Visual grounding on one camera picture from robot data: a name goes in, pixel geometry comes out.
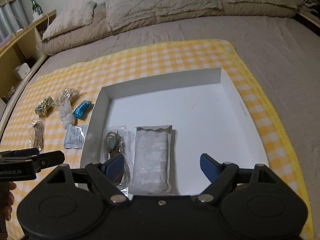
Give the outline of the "person left hand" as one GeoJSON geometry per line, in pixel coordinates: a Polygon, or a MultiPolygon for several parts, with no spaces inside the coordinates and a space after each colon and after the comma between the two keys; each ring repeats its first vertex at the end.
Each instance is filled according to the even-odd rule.
{"type": "Polygon", "coordinates": [[[1,201],[1,217],[6,221],[11,220],[12,206],[15,202],[12,191],[16,189],[15,182],[1,182],[0,201],[1,201]]]}

